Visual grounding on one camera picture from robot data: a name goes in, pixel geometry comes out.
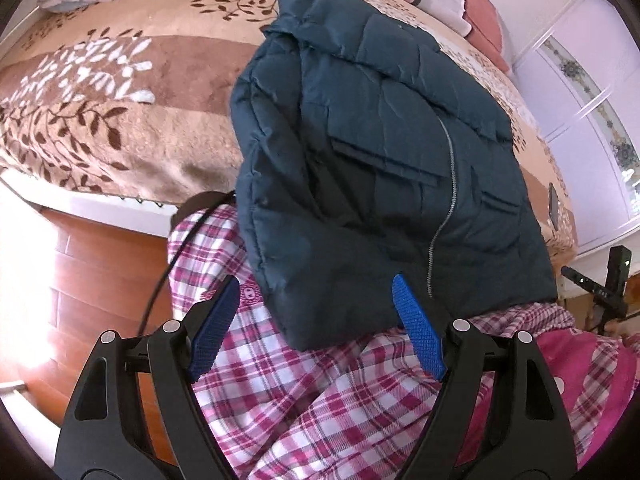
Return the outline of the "beige leaf pattern blanket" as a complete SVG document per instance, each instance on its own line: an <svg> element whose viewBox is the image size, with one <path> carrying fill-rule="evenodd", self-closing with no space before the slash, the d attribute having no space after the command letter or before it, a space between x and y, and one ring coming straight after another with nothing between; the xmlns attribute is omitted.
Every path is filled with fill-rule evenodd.
<svg viewBox="0 0 640 480"><path fill-rule="evenodd" d="M73 192L180 204L235 184L235 79L278 0L56 0L73 10L29 26L1 60L1 166ZM363 0L429 32L511 119L554 264L574 257L570 198L536 120L501 67L445 14Z"/></svg>

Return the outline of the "dark blue puffer jacket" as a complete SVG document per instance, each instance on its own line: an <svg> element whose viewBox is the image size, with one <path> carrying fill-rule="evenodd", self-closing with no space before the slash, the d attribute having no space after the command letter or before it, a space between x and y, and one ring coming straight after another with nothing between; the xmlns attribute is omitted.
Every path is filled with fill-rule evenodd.
<svg viewBox="0 0 640 480"><path fill-rule="evenodd" d="M278 0L232 126L247 260L285 341L390 330L404 276L437 323L555 300L510 118L427 32L363 0Z"/></svg>

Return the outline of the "red brown folded blanket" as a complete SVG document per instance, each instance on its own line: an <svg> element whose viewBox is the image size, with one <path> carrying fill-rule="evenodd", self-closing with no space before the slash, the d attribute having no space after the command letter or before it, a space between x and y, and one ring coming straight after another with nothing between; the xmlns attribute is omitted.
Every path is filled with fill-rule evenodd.
<svg viewBox="0 0 640 480"><path fill-rule="evenodd" d="M464 0L463 19L471 25L466 41L493 62L498 70L508 74L511 65L503 55L504 39L499 14L490 0Z"/></svg>

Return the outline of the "white wardrobe with ornaments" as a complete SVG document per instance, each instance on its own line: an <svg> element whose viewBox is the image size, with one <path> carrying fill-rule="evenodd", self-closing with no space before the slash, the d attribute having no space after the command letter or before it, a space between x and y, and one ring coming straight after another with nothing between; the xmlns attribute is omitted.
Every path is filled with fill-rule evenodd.
<svg viewBox="0 0 640 480"><path fill-rule="evenodd" d="M608 0L575 0L514 65L568 189L580 252L639 227L639 48Z"/></svg>

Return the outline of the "plaid shirt torso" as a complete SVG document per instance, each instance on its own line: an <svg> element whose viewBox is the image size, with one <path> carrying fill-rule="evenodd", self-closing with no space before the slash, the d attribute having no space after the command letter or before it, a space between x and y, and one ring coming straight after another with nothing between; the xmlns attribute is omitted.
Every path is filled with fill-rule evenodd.
<svg viewBox="0 0 640 480"><path fill-rule="evenodd" d="M409 456L439 393L401 330L326 350L290 348L262 301L236 210L172 219L169 283L176 318L240 283L239 311L212 370L194 387L210 430L242 479L390 479ZM578 463L604 443L639 387L639 323L608 336L577 328L557 304L474 318L483 333L531 333L567 410Z"/></svg>

